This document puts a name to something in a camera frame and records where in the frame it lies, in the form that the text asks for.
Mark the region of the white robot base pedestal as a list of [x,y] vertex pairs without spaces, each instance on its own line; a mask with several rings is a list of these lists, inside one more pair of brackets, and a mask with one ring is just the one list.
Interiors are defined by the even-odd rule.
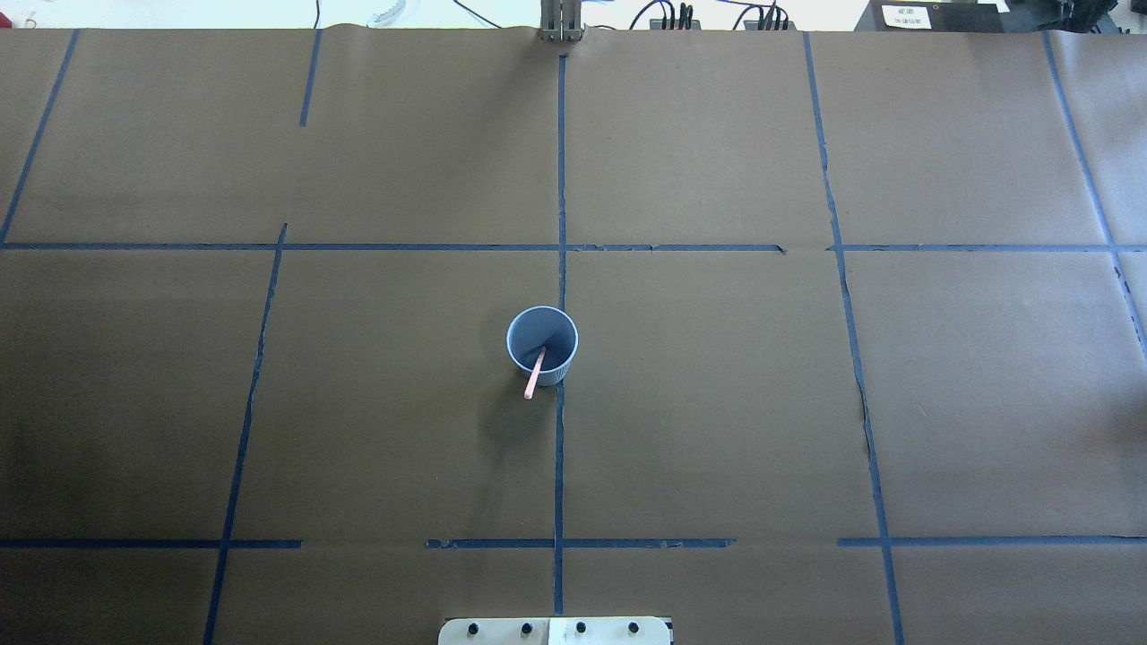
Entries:
[[672,622],[651,615],[450,619],[438,644],[673,644]]

